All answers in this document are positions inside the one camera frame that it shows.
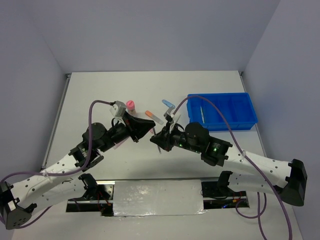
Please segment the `light blue eraser stick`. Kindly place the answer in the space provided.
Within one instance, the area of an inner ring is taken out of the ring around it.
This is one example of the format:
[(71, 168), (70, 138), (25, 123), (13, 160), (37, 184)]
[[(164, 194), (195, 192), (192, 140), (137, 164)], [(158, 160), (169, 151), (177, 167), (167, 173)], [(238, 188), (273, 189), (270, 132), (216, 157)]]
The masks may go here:
[(167, 101), (167, 100), (165, 100), (165, 99), (162, 100), (162, 103), (163, 103), (164, 105), (166, 105), (168, 108), (175, 108), (175, 105), (174, 105), (174, 104), (172, 104), (171, 102), (169, 102), (169, 101)]

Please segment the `thin white pen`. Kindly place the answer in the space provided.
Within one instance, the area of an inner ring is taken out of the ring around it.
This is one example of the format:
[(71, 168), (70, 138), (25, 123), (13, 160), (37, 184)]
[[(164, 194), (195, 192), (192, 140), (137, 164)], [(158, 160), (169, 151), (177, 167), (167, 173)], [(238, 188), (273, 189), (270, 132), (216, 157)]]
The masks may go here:
[[(156, 133), (155, 127), (152, 128), (152, 132), (153, 132), (153, 135), (156, 136), (157, 133)], [(158, 153), (161, 155), (161, 148), (158, 145), (157, 145), (157, 150), (158, 150)]]

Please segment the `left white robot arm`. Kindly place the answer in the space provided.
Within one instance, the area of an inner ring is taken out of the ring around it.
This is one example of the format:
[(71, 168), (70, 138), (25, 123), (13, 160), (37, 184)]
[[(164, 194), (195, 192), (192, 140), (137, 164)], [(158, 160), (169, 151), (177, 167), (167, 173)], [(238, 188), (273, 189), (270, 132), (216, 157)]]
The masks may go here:
[(111, 198), (110, 190), (99, 185), (87, 170), (95, 167), (104, 157), (102, 152), (132, 138), (138, 142), (155, 127), (153, 120), (124, 113), (116, 124), (106, 129), (101, 123), (90, 122), (82, 135), (82, 142), (55, 164), (27, 179), (0, 184), (0, 214), (7, 230), (25, 228), (33, 214), (61, 201)]

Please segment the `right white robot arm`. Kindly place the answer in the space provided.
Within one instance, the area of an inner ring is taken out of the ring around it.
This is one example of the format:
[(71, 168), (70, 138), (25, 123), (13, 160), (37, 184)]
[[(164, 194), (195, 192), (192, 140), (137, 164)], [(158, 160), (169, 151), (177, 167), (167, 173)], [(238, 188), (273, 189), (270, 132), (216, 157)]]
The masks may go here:
[(179, 124), (165, 126), (150, 141), (167, 152), (178, 147), (197, 153), (206, 164), (222, 167), (217, 190), (223, 196), (242, 191), (278, 193), (289, 205), (305, 203), (308, 176), (301, 160), (280, 161), (239, 151), (230, 142), (210, 136), (198, 122), (189, 123), (184, 131)]

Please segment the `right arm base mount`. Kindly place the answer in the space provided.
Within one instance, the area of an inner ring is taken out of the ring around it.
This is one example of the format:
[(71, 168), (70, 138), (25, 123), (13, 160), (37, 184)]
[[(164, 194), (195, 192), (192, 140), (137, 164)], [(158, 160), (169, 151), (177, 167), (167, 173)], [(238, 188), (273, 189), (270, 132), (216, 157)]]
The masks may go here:
[(203, 198), (203, 208), (205, 210), (234, 209), (237, 204), (239, 208), (249, 207), (245, 191), (222, 193), (217, 187), (217, 181), (201, 181), (200, 194)]

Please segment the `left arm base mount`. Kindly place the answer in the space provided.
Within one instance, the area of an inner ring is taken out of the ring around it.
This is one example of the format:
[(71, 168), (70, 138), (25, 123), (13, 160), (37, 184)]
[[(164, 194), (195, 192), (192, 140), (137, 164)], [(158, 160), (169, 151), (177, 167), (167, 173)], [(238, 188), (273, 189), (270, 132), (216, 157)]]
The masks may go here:
[(67, 201), (67, 213), (99, 213), (102, 217), (113, 217), (114, 183), (98, 183), (91, 174), (82, 174), (78, 180), (84, 193)]

